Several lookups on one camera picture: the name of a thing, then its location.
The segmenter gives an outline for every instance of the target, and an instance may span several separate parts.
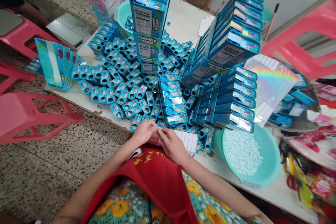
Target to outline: table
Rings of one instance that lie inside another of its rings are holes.
[[[198,41],[197,33],[200,21],[207,16],[210,16],[210,14],[182,0],[171,0],[167,17],[167,22],[170,22],[171,25],[166,26],[165,29],[170,34],[169,37],[171,39],[176,39],[180,43],[192,41],[195,45]],[[77,53],[82,56],[88,64],[97,65],[99,62],[87,45],[90,40],[91,39],[86,41]],[[46,86],[44,90],[131,132],[129,130],[132,122],[131,120],[117,120],[112,114],[109,106],[91,103],[90,97],[84,95],[77,84],[74,85],[70,92],[63,92],[50,86]],[[277,142],[279,142],[281,138],[280,131],[271,128],[270,130]],[[212,154],[200,151],[194,158],[229,183],[250,192],[306,222],[318,223],[317,214],[299,202],[297,193],[287,187],[284,169],[280,169],[279,176],[272,184],[263,189],[252,189],[240,183],[229,166],[220,159],[219,155],[217,155],[216,150],[214,150]]]

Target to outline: red apron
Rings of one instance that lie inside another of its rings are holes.
[[[174,223],[198,223],[181,169],[182,166],[165,157],[162,149],[142,148],[140,155],[130,159],[99,186],[81,223],[89,222],[120,176],[137,183]]]

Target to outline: person's left hand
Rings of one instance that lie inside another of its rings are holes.
[[[157,130],[158,126],[153,120],[143,121],[137,126],[132,139],[137,143],[137,146],[140,147],[146,143]]]

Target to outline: holographic sheet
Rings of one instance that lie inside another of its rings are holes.
[[[280,61],[263,54],[250,58],[244,68],[258,75],[254,122],[263,127],[298,77]]]

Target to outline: red plastic stool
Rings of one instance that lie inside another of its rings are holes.
[[[336,40],[336,0],[326,2],[297,21],[264,45],[261,48],[261,53],[291,63],[309,80],[335,74],[335,64],[325,66],[326,62],[336,58],[335,51],[314,58],[293,41],[309,31],[319,32],[332,40]]]
[[[12,68],[10,65],[0,62],[0,74],[7,75],[8,78],[0,84],[0,96],[9,88],[15,81],[22,79],[25,81],[33,81],[35,76],[25,72],[21,72]]]
[[[24,56],[34,59],[37,56],[37,53],[33,51],[36,48],[35,41],[27,44],[34,37],[59,43],[28,19],[11,11],[0,9],[0,40],[2,42]]]
[[[33,99],[46,99],[38,106]],[[39,111],[48,103],[58,100],[67,114],[52,114]],[[78,123],[83,116],[74,114],[66,101],[44,94],[7,93],[0,96],[0,144],[24,141],[47,140],[58,137],[58,132],[71,123]],[[46,135],[40,135],[36,125],[62,124]],[[33,135],[17,136],[30,129]]]

